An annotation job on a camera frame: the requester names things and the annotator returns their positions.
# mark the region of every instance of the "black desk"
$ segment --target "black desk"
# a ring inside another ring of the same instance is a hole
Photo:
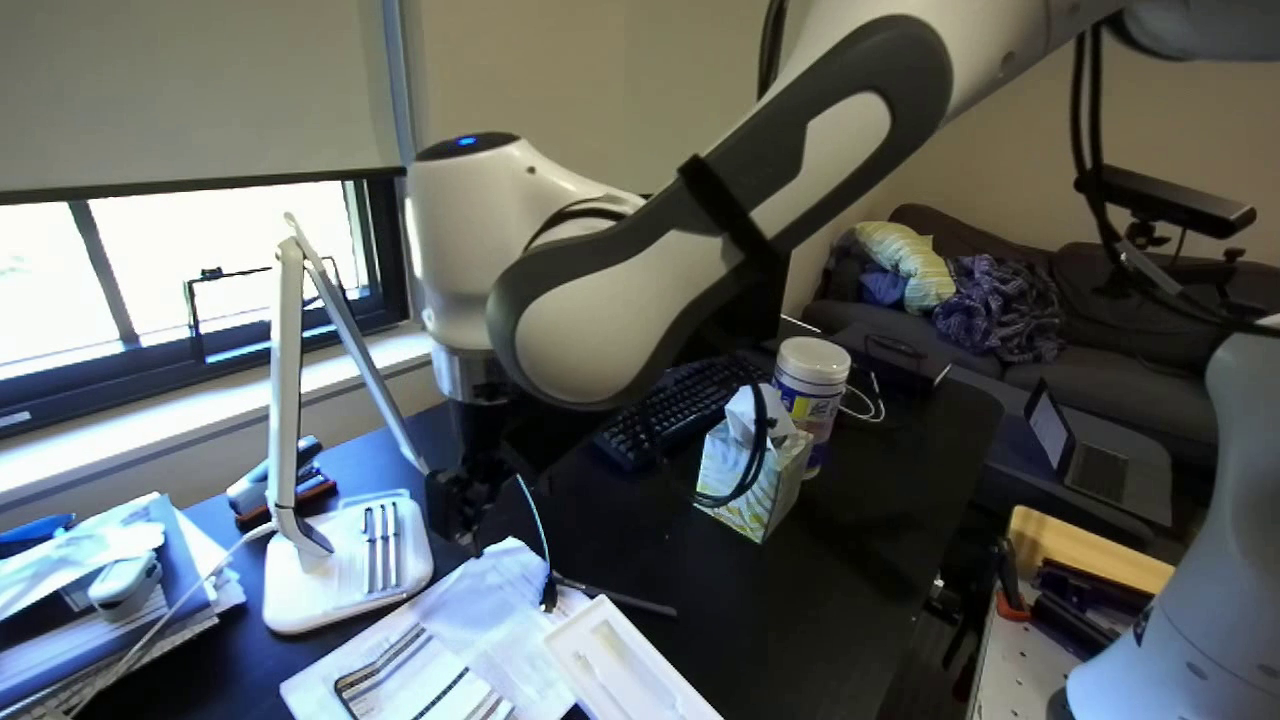
[[[574,578],[676,605],[681,618],[631,618],[725,716],[875,716],[984,473],[996,417],[984,392],[942,382],[928,404],[894,404],[886,427],[839,427],[830,469],[760,548],[686,508],[694,460],[624,478],[581,453],[541,482],[555,563]],[[417,417],[410,437],[430,463],[449,460],[449,411]],[[386,430],[322,453],[319,469],[343,491],[406,482],[424,505]],[[221,496],[197,505],[190,519],[234,539]],[[499,535],[534,548],[515,488],[484,519],[477,548]],[[468,556],[439,535],[430,548],[435,575]],[[278,681],[368,618],[274,640],[259,624],[259,563],[259,545],[234,556],[248,606],[104,692],[86,716],[287,716]]]

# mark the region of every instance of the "desk lamp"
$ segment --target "desk lamp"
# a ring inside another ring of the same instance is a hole
[[[427,474],[424,456],[404,430],[341,288],[322,275],[317,249],[287,217],[290,235],[274,249],[272,309],[272,437],[267,437],[267,508],[274,535],[265,563],[265,624],[301,636],[368,606],[401,605],[430,578],[430,545],[410,496],[363,496],[317,516],[294,516],[294,430],[301,430],[301,299],[303,270],[327,309],[356,373],[392,427],[401,456]]]

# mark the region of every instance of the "plastic container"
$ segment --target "plastic container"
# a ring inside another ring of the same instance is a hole
[[[770,382],[785,396],[790,418],[812,437],[802,478],[827,463],[836,406],[842,401],[850,356],[821,336],[790,336],[777,350]]]

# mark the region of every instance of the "lamp base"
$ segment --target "lamp base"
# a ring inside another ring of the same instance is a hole
[[[265,563],[265,624],[301,636],[385,605],[430,578],[430,545],[410,496],[371,496],[309,519],[331,556],[309,563],[287,535],[272,535]]]

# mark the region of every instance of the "window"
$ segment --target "window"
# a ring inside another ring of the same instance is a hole
[[[0,204],[0,437],[267,358],[283,213],[363,327],[404,315],[392,175]]]

